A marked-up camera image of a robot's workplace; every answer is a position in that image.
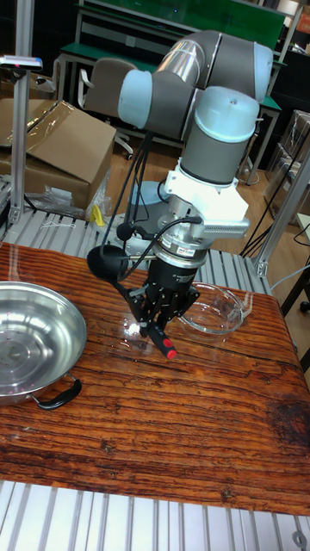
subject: stainless steel bowl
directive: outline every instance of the stainless steel bowl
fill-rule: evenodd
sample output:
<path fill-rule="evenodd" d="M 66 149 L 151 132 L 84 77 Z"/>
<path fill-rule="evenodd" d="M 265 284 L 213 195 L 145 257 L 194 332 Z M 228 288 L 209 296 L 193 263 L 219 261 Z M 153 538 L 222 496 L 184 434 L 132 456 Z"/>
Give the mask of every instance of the stainless steel bowl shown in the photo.
<path fill-rule="evenodd" d="M 0 406 L 30 396 L 38 402 L 78 361 L 85 343 L 84 318 L 65 297 L 32 283 L 0 282 Z M 81 387 L 76 383 L 43 409 L 72 399 Z"/>

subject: black handle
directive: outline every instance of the black handle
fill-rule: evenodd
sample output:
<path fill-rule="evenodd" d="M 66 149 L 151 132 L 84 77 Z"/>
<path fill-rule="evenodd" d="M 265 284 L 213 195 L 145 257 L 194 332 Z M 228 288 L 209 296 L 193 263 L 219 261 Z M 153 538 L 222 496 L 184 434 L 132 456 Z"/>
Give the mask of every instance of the black handle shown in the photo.
<path fill-rule="evenodd" d="M 78 394 L 80 394 L 82 390 L 82 383 L 79 379 L 74 379 L 72 375 L 68 373 L 68 375 L 74 380 L 74 383 L 71 388 L 68 388 L 68 390 L 65 390 L 63 393 L 60 393 L 55 398 L 49 400 L 49 402 L 39 402 L 34 396 L 37 406 L 41 410 L 56 410 L 60 406 L 64 406 L 68 402 L 71 402 L 73 398 L 76 398 Z"/>
<path fill-rule="evenodd" d="M 173 358 L 176 357 L 177 351 L 173 346 L 173 343 L 163 332 L 163 330 L 158 327 L 158 325 L 152 323 L 150 327 L 148 327 L 147 333 L 154 344 L 158 347 L 161 353 L 168 358 L 168 360 L 173 360 Z"/>

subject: bowl handle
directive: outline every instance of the bowl handle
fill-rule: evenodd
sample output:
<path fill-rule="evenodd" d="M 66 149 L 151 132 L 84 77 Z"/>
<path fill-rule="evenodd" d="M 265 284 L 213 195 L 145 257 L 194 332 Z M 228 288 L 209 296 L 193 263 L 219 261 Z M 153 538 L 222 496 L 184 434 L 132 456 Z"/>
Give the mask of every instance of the bowl handle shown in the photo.
<path fill-rule="evenodd" d="M 71 402 L 73 398 L 76 398 L 76 396 L 80 394 L 82 390 L 81 381 L 79 379 L 75 379 L 71 373 L 67 373 L 67 375 L 74 380 L 72 387 L 68 388 L 68 390 L 65 390 L 63 393 L 58 394 L 58 396 L 55 396 L 55 398 L 49 400 L 48 402 L 40 402 L 33 394 L 30 394 L 41 410 L 56 410 L 58 407 L 67 404 L 67 402 Z"/>

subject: glass bowl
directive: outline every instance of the glass bowl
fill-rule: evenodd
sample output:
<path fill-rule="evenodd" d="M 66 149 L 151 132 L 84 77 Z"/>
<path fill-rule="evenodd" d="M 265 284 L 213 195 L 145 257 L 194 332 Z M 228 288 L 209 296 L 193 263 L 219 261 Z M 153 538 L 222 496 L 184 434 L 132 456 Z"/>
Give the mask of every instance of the glass bowl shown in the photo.
<path fill-rule="evenodd" d="M 226 335 L 242 325 L 245 305 L 235 294 L 215 285 L 195 287 L 201 296 L 180 318 L 184 324 L 210 335 Z"/>

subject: wooden table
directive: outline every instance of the wooden table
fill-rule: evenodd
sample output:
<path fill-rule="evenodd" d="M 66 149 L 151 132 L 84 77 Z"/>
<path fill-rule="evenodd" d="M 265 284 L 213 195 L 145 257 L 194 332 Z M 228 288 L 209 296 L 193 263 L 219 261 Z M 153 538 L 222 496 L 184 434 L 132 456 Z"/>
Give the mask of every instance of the wooden table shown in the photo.
<path fill-rule="evenodd" d="M 168 361 L 82 259 L 0 244 L 0 279 L 59 291 L 88 327 L 75 400 L 54 412 L 0 408 L 0 478 L 310 514 L 310 397 L 275 299 L 254 294 L 225 342 L 175 320 Z"/>

